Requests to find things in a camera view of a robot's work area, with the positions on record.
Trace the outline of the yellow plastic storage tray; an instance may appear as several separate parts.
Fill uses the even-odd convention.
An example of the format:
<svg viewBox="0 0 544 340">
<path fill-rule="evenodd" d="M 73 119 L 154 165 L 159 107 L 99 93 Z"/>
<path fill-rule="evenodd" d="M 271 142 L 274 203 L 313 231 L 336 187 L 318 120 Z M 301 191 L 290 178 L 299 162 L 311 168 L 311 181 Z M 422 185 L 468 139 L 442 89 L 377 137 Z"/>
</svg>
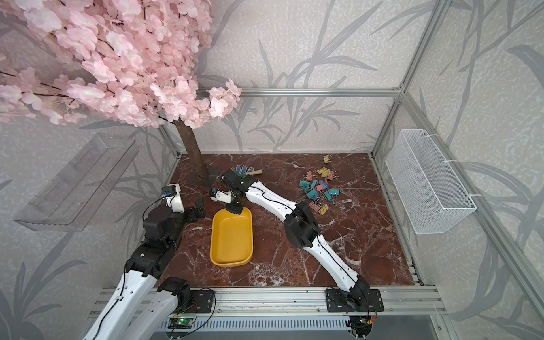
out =
<svg viewBox="0 0 544 340">
<path fill-rule="evenodd" d="M 222 209 L 212 221 L 210 258 L 220 267 L 244 266 L 254 252 L 252 213 L 243 208 L 240 215 Z"/>
</svg>

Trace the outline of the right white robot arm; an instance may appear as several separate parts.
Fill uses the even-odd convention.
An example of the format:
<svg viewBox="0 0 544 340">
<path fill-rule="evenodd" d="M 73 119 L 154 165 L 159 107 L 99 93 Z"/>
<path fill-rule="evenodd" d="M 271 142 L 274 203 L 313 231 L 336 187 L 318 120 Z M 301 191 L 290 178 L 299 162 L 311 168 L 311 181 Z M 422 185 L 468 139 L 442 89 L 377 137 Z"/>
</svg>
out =
<svg viewBox="0 0 544 340">
<path fill-rule="evenodd" d="M 334 279 L 348 306 L 362 311 L 370 305 L 370 284 L 348 266 L 331 248 L 321 233 L 309 204 L 294 202 L 276 194 L 255 177 L 239 176 L 231 169 L 220 180 L 227 191 L 211 191 L 211 198 L 225 204 L 227 211 L 239 215 L 250 202 L 276 216 L 284 226 L 288 241 L 310 253 Z"/>
</svg>

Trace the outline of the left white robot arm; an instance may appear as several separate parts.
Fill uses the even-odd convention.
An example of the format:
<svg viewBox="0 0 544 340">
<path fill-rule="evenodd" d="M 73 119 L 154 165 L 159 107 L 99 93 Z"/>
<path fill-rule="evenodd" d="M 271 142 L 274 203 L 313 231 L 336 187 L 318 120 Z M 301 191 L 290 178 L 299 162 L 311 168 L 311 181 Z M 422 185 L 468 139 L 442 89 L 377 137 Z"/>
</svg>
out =
<svg viewBox="0 0 544 340">
<path fill-rule="evenodd" d="M 190 208 L 158 205 L 143 221 L 144 242 L 127 260 L 113 296 L 85 339 L 150 339 L 172 313 L 198 312 L 198 299 L 187 280 L 170 277 L 150 304 L 134 317 L 142 301 L 156 285 L 181 243 L 184 227 L 205 218 L 203 197 Z"/>
</svg>

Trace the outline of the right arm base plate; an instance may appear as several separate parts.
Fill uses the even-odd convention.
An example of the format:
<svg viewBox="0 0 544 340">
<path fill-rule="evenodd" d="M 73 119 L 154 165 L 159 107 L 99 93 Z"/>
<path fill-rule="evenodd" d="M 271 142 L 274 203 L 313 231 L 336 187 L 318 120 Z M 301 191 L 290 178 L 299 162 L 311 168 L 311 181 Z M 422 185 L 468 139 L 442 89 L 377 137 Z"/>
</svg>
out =
<svg viewBox="0 0 544 340">
<path fill-rule="evenodd" d="M 324 292 L 329 313 L 381 313 L 385 311 L 381 292 L 378 289 L 371 289 L 361 297 L 353 296 L 333 287 L 327 287 Z"/>
</svg>

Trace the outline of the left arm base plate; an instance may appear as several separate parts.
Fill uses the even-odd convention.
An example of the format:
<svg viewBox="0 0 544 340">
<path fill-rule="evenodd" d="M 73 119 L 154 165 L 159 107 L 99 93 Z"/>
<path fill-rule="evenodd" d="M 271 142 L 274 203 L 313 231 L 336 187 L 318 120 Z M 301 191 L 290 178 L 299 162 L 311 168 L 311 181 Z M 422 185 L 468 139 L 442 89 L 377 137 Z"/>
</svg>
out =
<svg viewBox="0 0 544 340">
<path fill-rule="evenodd" d="M 211 314 L 215 310 L 215 291 L 209 288 L 191 291 L 191 300 L 185 304 L 182 313 Z"/>
</svg>

